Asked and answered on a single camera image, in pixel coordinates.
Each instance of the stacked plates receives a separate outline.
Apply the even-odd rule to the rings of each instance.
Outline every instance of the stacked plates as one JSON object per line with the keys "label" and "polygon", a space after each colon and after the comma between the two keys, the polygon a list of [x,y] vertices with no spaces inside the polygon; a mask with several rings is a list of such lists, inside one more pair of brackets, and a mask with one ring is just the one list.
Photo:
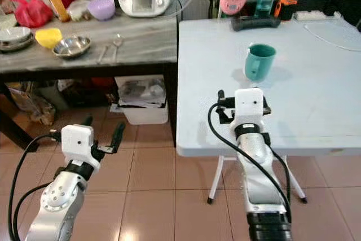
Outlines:
{"label": "stacked plates", "polygon": [[11,52],[26,48],[34,41],[29,28],[13,27],[0,30],[0,51]]}

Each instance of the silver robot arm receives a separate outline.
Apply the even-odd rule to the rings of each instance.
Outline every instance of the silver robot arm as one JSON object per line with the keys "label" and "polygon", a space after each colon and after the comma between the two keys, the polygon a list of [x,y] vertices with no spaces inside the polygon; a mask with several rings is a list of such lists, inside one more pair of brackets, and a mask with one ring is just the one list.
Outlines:
{"label": "silver robot arm", "polygon": [[92,127],[68,125],[61,130],[61,149],[68,165],[43,191],[39,212],[25,241],[70,240],[87,182],[99,171],[104,155],[117,152],[124,127],[117,127],[109,147],[98,147]]}
{"label": "silver robot arm", "polygon": [[[278,183],[272,169],[274,155],[270,138],[265,132],[263,115],[271,113],[261,89],[240,89],[234,98],[225,98],[218,93],[218,108],[221,124],[230,123],[230,131],[237,140],[239,149],[255,160]],[[224,110],[234,108],[232,118]],[[237,153],[243,166],[243,192],[249,224],[249,235],[255,240],[292,240],[284,198],[270,179],[254,163]]]}

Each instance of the table leg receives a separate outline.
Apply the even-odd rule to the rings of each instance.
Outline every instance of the table leg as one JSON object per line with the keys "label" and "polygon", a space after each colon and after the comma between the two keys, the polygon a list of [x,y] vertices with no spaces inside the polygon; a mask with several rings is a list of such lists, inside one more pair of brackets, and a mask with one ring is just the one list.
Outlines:
{"label": "table leg", "polygon": [[[20,148],[25,149],[27,145],[33,140],[27,132],[18,126],[12,118],[7,116],[0,110],[0,132],[12,140]],[[35,152],[39,144],[35,143],[30,148],[30,152]]]}
{"label": "table leg", "polygon": [[177,128],[177,95],[178,95],[178,63],[165,64],[163,70],[164,84],[167,92],[169,120],[173,136],[174,147],[176,146]]}

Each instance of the marble countertop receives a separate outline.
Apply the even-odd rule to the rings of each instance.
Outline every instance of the marble countertop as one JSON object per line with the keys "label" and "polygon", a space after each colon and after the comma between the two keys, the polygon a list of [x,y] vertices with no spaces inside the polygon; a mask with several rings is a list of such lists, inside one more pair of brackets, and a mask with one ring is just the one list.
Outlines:
{"label": "marble countertop", "polygon": [[[119,66],[129,64],[158,64],[177,62],[177,18],[156,17],[131,18],[124,14],[109,21],[61,23],[57,19],[43,28],[59,28],[63,37],[82,35],[91,39],[86,54],[73,60],[56,57],[51,50],[36,41],[28,48],[9,53],[0,53],[0,74],[49,69],[86,68],[94,66]],[[113,61],[114,46],[110,46],[101,64],[97,64],[104,46],[111,45],[117,34],[124,38]]]}

